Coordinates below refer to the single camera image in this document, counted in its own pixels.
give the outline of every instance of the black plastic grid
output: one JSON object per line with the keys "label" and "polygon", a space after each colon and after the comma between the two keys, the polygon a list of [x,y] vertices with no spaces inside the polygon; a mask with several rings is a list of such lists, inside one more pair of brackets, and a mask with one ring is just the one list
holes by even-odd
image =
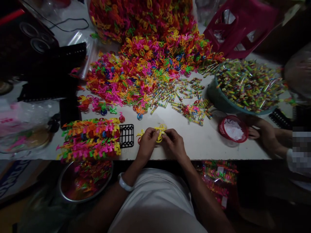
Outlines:
{"label": "black plastic grid", "polygon": [[120,148],[134,146],[134,125],[120,125]]}
{"label": "black plastic grid", "polygon": [[280,128],[293,130],[292,121],[287,118],[280,109],[276,108],[270,115],[269,118]]}

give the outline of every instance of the pink plastic stool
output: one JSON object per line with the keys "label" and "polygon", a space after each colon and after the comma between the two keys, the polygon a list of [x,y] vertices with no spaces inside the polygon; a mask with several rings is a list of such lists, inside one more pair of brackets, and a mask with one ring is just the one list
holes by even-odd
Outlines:
{"label": "pink plastic stool", "polygon": [[[225,10],[230,10],[235,17],[231,24],[216,22]],[[246,58],[273,29],[277,14],[277,9],[257,0],[227,0],[214,15],[203,34],[211,41],[213,50],[223,52],[225,58]],[[261,34],[251,42],[247,35],[255,30]],[[221,32],[223,43],[217,40],[215,31]],[[245,50],[236,51],[235,47],[240,43]]]}

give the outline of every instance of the hand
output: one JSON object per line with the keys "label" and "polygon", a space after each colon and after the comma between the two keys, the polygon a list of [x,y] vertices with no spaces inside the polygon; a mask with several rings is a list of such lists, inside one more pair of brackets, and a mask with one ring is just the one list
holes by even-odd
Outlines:
{"label": "hand", "polygon": [[254,129],[253,127],[248,128],[248,137],[251,139],[257,139],[260,138],[260,134],[258,130]]}
{"label": "hand", "polygon": [[141,162],[143,167],[152,155],[159,134],[160,131],[156,131],[154,128],[148,128],[140,139],[140,146],[135,160]]}
{"label": "hand", "polygon": [[177,161],[179,163],[187,161],[189,157],[186,154],[184,140],[182,136],[180,136],[174,129],[167,129],[164,132],[167,135],[162,135],[162,138],[168,144]]}
{"label": "hand", "polygon": [[269,122],[256,116],[246,116],[246,123],[249,126],[256,126],[260,129],[273,129],[273,126]]}

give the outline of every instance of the red plastic basket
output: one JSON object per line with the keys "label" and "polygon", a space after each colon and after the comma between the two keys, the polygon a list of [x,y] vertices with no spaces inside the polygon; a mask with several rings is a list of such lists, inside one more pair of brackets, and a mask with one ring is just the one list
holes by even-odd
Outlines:
{"label": "red plastic basket", "polygon": [[[231,137],[229,137],[229,135],[227,134],[227,132],[225,131],[225,120],[226,119],[230,119],[230,120],[233,120],[235,122],[237,122],[239,124],[239,126],[241,127],[241,130],[242,132],[244,133],[242,138],[239,139],[239,140],[235,140]],[[239,118],[237,118],[236,116],[234,115],[229,115],[229,116],[226,116],[218,125],[218,128],[219,128],[219,132],[222,136],[224,136],[226,139],[228,140],[231,140],[231,141],[234,141],[234,142],[237,142],[237,143],[242,143],[242,142],[245,142],[248,138],[248,127],[246,126],[246,124],[241,121]]]}

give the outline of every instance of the white table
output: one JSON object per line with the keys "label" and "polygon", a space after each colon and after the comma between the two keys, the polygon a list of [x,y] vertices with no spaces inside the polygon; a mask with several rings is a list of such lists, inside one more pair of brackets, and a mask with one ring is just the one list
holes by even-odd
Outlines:
{"label": "white table", "polygon": [[[69,14],[64,14],[64,19],[68,17],[77,18],[77,12],[70,12]],[[86,11],[79,12],[79,17],[84,17],[89,21],[88,14]],[[75,28],[75,26],[66,26],[62,27],[64,29]],[[68,43],[70,38],[75,34],[65,33],[60,31],[57,28],[52,30],[55,33],[55,37],[60,42],[60,46],[64,46]],[[111,50],[111,46],[107,45],[107,51]],[[255,54],[250,54],[247,59],[257,59],[257,62],[268,63],[270,67],[276,67],[277,64],[269,62]],[[203,76],[198,73],[192,73],[189,79],[193,77],[202,78]],[[205,86],[203,90],[203,96],[206,96],[206,88],[208,83],[212,80],[212,76],[208,76],[203,79],[201,85]],[[15,85],[14,90],[9,94],[3,96],[9,101],[16,100],[19,96],[21,87],[23,83]],[[79,95],[88,95],[91,94],[89,91],[79,91]],[[283,94],[285,98],[289,97],[289,94]],[[185,99],[185,104],[191,104],[197,99]],[[57,113],[59,111],[58,102],[55,101],[54,111]],[[281,109],[286,113],[287,116],[291,116],[291,107],[282,103]],[[137,114],[133,111],[132,107],[117,106],[117,112],[123,112],[125,117],[124,124],[133,124],[134,125],[134,136],[141,132],[142,129],[148,127],[157,127],[160,124],[166,124],[168,128],[174,128],[183,138],[185,143],[185,148],[188,156],[192,160],[262,160],[270,159],[271,157],[261,148],[258,143],[254,140],[247,140],[244,143],[238,144],[232,141],[229,141],[222,137],[218,132],[218,122],[216,119],[209,120],[207,117],[204,119],[204,126],[199,126],[195,123],[188,123],[187,119],[183,117],[180,113],[176,112],[171,108],[171,105],[168,104],[166,109],[158,107],[153,115],[150,115],[150,111],[147,114],[144,114],[142,120],[137,119]],[[99,114],[90,112],[88,114],[82,113],[82,120],[100,118],[102,117]],[[119,114],[110,114],[108,113],[105,118],[119,117]],[[17,159],[44,159],[44,160],[55,160],[58,152],[56,152],[57,145],[62,145],[64,138],[61,137],[62,130],[59,130],[53,136],[51,142],[44,148],[34,149],[29,155],[25,156],[26,153],[19,153],[16,155]],[[133,160],[136,157],[138,152],[139,145],[137,143],[138,137],[134,139],[134,146],[132,148],[125,148],[121,150],[121,156],[113,159],[116,160]],[[156,146],[151,156],[152,160],[165,160],[172,159],[169,150],[165,147],[165,144],[161,143]],[[11,154],[0,154],[0,159],[11,159]]]}

